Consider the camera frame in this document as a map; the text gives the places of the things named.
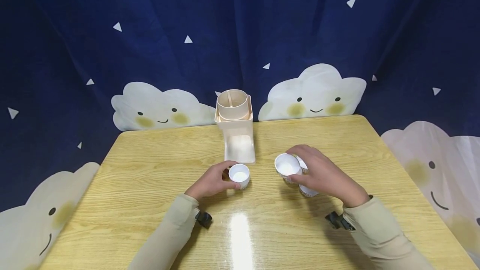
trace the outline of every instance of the stacked cups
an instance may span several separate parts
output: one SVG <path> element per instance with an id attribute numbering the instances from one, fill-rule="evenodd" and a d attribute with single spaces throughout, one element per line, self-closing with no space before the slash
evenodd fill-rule
<path id="1" fill-rule="evenodd" d="M 289 175 L 302 175 L 303 173 L 308 172 L 307 165 L 302 159 L 300 159 L 300 157 L 294 157 L 287 153 L 282 153 L 277 156 L 275 159 L 275 169 L 277 169 L 277 173 L 290 184 L 293 184 L 294 182 L 288 178 Z M 309 189 L 304 185 L 299 185 L 299 189 L 304 197 L 311 198 L 318 194 L 317 191 Z"/>

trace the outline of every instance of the wooden table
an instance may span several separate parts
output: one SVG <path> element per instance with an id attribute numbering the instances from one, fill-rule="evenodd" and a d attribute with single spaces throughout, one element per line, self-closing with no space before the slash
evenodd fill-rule
<path id="1" fill-rule="evenodd" d="M 318 148 L 392 210 L 436 269 L 477 269 L 369 122 L 359 115 L 254 123 L 250 184 L 202 203 L 214 218 L 196 227 L 172 269 L 371 269 L 350 234 L 323 217 L 341 203 L 306 199 L 276 174 L 295 144 Z M 41 269 L 126 269 L 177 194 L 223 160 L 214 125 L 125 132 L 105 158 Z"/>

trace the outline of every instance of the paper cup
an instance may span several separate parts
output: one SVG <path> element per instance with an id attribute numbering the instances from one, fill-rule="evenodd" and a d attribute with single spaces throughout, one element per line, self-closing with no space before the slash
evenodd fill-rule
<path id="1" fill-rule="evenodd" d="M 297 156 L 297 160 L 299 161 L 299 164 L 300 164 L 300 167 L 301 167 L 301 169 L 302 169 L 302 172 L 303 172 L 304 174 L 308 173 L 307 164 L 306 164 L 302 159 L 300 159 L 299 156 Z"/>
<path id="2" fill-rule="evenodd" d="M 300 186 L 300 193 L 307 198 L 312 198 L 313 196 L 318 194 L 317 191 L 309 189 L 304 185 L 299 185 L 299 186 Z"/>
<path id="3" fill-rule="evenodd" d="M 250 170 L 244 164 L 236 164 L 230 167 L 228 177 L 231 181 L 239 183 L 240 189 L 243 190 L 250 181 Z"/>
<path id="4" fill-rule="evenodd" d="M 294 182 L 288 178 L 289 175 L 302 174 L 299 161 L 293 155 L 287 153 L 282 153 L 275 158 L 275 169 L 290 184 L 294 184 Z"/>

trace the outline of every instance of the beige sleeve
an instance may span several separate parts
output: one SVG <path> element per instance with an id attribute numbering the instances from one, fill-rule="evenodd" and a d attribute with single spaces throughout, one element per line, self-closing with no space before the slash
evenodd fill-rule
<path id="1" fill-rule="evenodd" d="M 140 248 L 129 270 L 168 270 L 195 225 L 198 201 L 182 194 L 173 201 L 160 225 Z"/>
<path id="2" fill-rule="evenodd" d="M 433 266 L 403 234 L 400 225 L 382 202 L 373 197 L 343 216 L 354 228 L 355 242 L 379 270 L 432 270 Z"/>

